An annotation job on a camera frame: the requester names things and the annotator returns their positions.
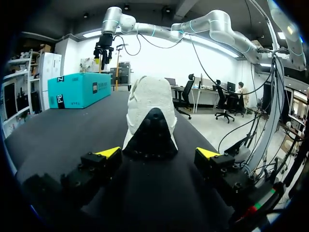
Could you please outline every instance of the white cabinet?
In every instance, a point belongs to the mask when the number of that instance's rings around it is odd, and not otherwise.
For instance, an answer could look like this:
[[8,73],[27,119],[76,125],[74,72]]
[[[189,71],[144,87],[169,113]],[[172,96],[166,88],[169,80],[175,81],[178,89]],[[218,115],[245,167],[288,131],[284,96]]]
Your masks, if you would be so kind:
[[40,79],[42,90],[43,110],[49,109],[48,103],[48,80],[60,76],[61,58],[59,54],[45,52],[40,61]]

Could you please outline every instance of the white shoe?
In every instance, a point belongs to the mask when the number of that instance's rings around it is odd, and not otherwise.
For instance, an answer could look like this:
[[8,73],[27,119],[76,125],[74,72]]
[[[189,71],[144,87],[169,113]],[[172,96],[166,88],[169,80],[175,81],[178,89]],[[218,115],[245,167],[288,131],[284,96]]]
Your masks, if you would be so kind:
[[143,76],[135,82],[128,99],[126,119],[128,131],[124,151],[135,150],[149,156],[177,152],[173,136],[177,118],[170,85],[165,78]]

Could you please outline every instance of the metal shelving unit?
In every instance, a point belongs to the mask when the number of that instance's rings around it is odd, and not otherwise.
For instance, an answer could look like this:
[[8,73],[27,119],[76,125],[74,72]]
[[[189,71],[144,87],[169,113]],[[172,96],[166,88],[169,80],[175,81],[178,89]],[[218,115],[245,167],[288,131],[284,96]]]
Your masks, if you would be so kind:
[[[41,85],[40,85],[40,76],[38,75],[38,78],[34,78],[34,76],[32,76],[31,73],[31,68],[36,67],[39,65],[40,60],[41,60],[41,55],[42,55],[42,51],[41,52],[34,52],[33,50],[30,50],[30,56],[29,58],[21,58],[21,59],[13,59],[13,60],[9,60],[7,62],[7,64],[9,65],[23,65],[25,64],[26,66],[26,70],[24,71],[19,71],[19,72],[15,72],[13,74],[10,75],[6,75],[3,77],[3,81],[2,81],[2,89],[3,89],[3,105],[2,105],[2,110],[4,111],[1,117],[1,121],[2,121],[2,130],[3,130],[3,134],[5,136],[5,138],[7,138],[12,131],[18,126],[19,121],[17,119],[17,117],[19,115],[21,115],[22,113],[26,112],[29,110],[30,114],[33,115],[33,109],[32,109],[32,103],[31,103],[31,83],[35,83],[40,89],[38,89],[39,95],[41,95]],[[24,89],[24,92],[27,92],[27,96],[28,96],[28,106],[19,110],[17,109],[17,93],[15,91],[15,104],[16,104],[16,111],[17,113],[14,114],[13,116],[7,118],[7,114],[6,114],[6,107],[5,107],[5,99],[4,99],[4,86],[7,84],[11,84],[11,83],[15,83],[19,78],[23,78],[27,76],[27,89]]]

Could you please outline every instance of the floor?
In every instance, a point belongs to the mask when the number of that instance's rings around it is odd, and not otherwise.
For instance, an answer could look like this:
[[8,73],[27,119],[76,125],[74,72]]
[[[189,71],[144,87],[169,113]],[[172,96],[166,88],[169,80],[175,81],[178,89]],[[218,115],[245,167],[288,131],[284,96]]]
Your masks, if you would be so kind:
[[[189,120],[189,122],[218,150],[218,146],[220,141],[223,139],[223,137],[229,133],[230,131],[234,130],[235,128],[249,122],[254,118],[253,115],[245,115],[244,118],[242,118],[241,115],[234,116],[235,121],[233,122],[230,120],[230,123],[227,123],[227,119],[220,117],[218,120],[216,120],[214,113],[216,110],[213,109],[199,109],[196,114],[193,114],[192,112],[188,112],[191,114],[192,119]],[[261,130],[264,127],[265,120],[261,119],[259,122],[259,126],[257,129],[257,139],[259,138],[261,134]],[[220,153],[222,154],[227,148],[231,147],[233,144],[238,142],[239,140],[243,139],[246,137],[246,134],[249,132],[251,128],[252,123],[249,123],[246,126],[243,126],[234,132],[230,133],[228,136],[224,138],[220,145]],[[280,128],[273,136],[271,139],[271,142],[268,147],[268,152],[267,152],[267,164],[272,160],[272,158],[275,156],[277,153],[277,157],[279,158],[284,158],[285,152],[282,149],[279,149],[281,146],[283,139],[285,137],[284,130]],[[255,138],[253,139],[253,142],[251,143],[249,149],[252,150],[255,144]],[[287,160],[288,164],[288,169],[291,168],[292,164],[294,162],[294,157],[290,156]],[[288,199],[288,192],[290,188],[294,185],[296,179],[300,175],[302,170],[298,170],[298,173],[295,175],[295,178],[290,185],[289,188],[286,189],[285,195],[283,198],[280,200],[279,204],[276,206],[276,208],[284,208],[287,206],[289,199]],[[283,175],[280,173],[277,175],[277,178],[279,180],[283,180],[286,176],[288,171],[286,171]]]

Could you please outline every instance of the storage box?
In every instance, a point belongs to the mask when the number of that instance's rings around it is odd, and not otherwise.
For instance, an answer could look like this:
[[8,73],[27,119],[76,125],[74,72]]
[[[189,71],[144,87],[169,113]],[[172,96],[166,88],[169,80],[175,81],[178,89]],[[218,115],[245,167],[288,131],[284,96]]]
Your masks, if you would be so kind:
[[42,50],[43,52],[51,52],[52,47],[49,46],[49,45],[47,45],[47,44],[41,44],[41,50]]
[[82,109],[111,94],[111,75],[75,73],[48,80],[50,108]]

